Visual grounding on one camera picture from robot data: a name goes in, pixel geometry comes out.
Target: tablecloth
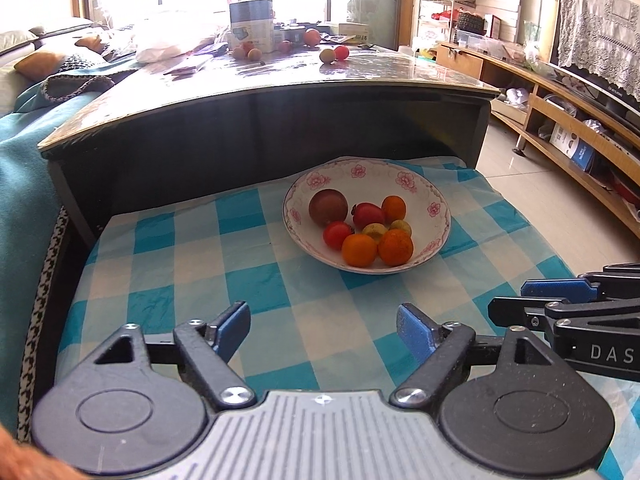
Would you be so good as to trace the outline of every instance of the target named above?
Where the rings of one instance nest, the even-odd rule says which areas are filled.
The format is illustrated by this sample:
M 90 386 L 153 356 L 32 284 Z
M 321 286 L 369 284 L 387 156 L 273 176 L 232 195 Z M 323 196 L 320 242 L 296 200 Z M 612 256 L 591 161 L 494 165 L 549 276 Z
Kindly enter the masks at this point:
M 170 332 L 245 300 L 252 328 L 230 364 L 258 394 L 378 388 L 388 395 L 418 365 L 396 335 L 398 304 L 414 303 L 437 322 L 502 334 L 488 319 L 491 298 L 517 295 L 525 280 L 572 275 L 529 222 L 459 159 L 396 164 L 435 184 L 452 215 L 440 253 L 401 274 L 341 272 L 304 253 L 282 221 L 297 175 L 113 217 L 82 273 L 57 378 L 126 322 L 145 333 Z M 588 380 L 616 413 L 601 472 L 609 480 L 638 480 L 640 388 Z

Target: table leg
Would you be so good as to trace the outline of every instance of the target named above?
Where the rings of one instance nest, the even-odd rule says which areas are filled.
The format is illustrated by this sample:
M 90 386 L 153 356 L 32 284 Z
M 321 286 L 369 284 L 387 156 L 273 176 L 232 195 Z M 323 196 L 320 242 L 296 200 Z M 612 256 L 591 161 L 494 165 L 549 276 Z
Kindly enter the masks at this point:
M 519 136 L 518 142 L 516 142 L 516 147 L 512 148 L 511 151 L 516 155 L 526 156 L 524 154 L 524 148 L 526 147 L 526 145 L 527 145 L 527 139 L 525 139 L 523 136 Z
M 94 235 L 94 232 L 89 227 L 86 218 L 82 215 L 80 208 L 78 206 L 78 202 L 74 197 L 74 194 L 69 187 L 69 184 L 66 181 L 65 174 L 62 171 L 60 165 L 50 160 L 47 164 L 47 169 L 49 170 L 49 175 L 51 180 L 53 181 L 53 185 L 56 187 L 56 191 L 60 196 L 60 200 L 62 201 L 62 205 L 65 207 L 66 212 L 69 214 L 70 220 L 76 226 L 82 241 L 86 244 L 87 248 L 91 250 L 91 248 L 97 242 L 97 238 Z

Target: red tomato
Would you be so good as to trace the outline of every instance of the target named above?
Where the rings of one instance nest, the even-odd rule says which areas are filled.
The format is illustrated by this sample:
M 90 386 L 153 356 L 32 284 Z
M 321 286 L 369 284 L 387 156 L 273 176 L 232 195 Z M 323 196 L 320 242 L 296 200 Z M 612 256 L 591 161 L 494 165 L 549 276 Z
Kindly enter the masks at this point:
M 345 45 L 338 45 L 334 49 L 335 59 L 338 61 L 344 61 L 349 57 L 349 47 Z
M 242 48 L 244 49 L 244 52 L 246 54 L 249 54 L 249 52 L 255 48 L 254 42 L 245 41 L 244 43 L 242 43 Z
M 320 39 L 320 33 L 314 28 L 308 28 L 303 37 L 305 45 L 308 46 L 316 46 L 317 44 L 320 44 Z
M 345 222 L 331 222 L 322 232 L 322 240 L 332 249 L 339 251 L 344 239 L 353 234 L 353 227 Z
M 385 223 L 385 214 L 377 205 L 371 202 L 363 202 L 353 206 L 351 210 L 353 215 L 353 223 L 356 228 L 362 230 L 369 224 L 382 224 Z
M 278 50 L 283 54 L 288 54 L 293 50 L 293 44 L 287 40 L 281 41 L 278 44 Z

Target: pink flower pattern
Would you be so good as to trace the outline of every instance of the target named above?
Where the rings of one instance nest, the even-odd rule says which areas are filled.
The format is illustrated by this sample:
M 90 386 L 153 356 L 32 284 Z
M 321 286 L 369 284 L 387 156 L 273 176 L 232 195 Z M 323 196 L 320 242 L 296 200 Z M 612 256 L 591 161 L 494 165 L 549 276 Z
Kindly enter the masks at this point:
M 363 178 L 367 174 L 367 168 L 361 164 L 356 164 L 351 168 L 351 178 Z
M 320 189 L 324 186 L 324 184 L 328 184 L 329 182 L 331 182 L 330 177 L 321 175 L 317 171 L 309 174 L 309 176 L 306 178 L 306 183 L 312 190 Z
M 431 202 L 428 211 L 430 217 L 433 218 L 434 216 L 437 216 L 440 212 L 440 204 L 438 204 L 437 202 Z
M 432 240 L 429 245 L 427 245 L 427 247 L 425 248 L 425 250 L 429 253 L 431 251 L 433 251 L 434 249 L 436 249 L 437 247 L 440 246 L 440 239 L 437 238 L 435 240 Z
M 300 213 L 298 212 L 298 210 L 292 209 L 290 213 L 291 217 L 296 221 L 296 224 L 300 225 L 300 223 L 302 222 L 302 218 L 300 217 Z
M 398 178 L 396 178 L 396 184 L 402 186 L 402 189 L 406 189 L 411 193 L 417 192 L 415 187 L 414 176 L 407 171 L 398 171 Z

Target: white bowl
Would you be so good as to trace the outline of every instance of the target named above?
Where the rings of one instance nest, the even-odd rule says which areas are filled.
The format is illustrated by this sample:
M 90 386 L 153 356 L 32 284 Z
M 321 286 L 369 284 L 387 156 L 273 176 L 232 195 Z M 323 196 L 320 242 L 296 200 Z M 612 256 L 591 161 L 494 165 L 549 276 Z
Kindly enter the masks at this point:
M 340 191 L 349 203 L 345 222 L 353 226 L 351 208 L 361 202 L 378 206 L 389 195 L 406 203 L 406 218 L 412 228 L 414 255 L 402 266 L 389 267 L 380 258 L 366 268 L 352 267 L 340 251 L 322 240 L 322 229 L 309 216 L 309 202 L 321 189 Z M 451 213 L 442 193 L 426 178 L 396 164 L 367 158 L 329 162 L 301 176 L 289 189 L 282 207 L 289 234 L 304 251 L 336 269 L 359 274 L 394 274 L 423 264 L 442 248 L 449 237 Z

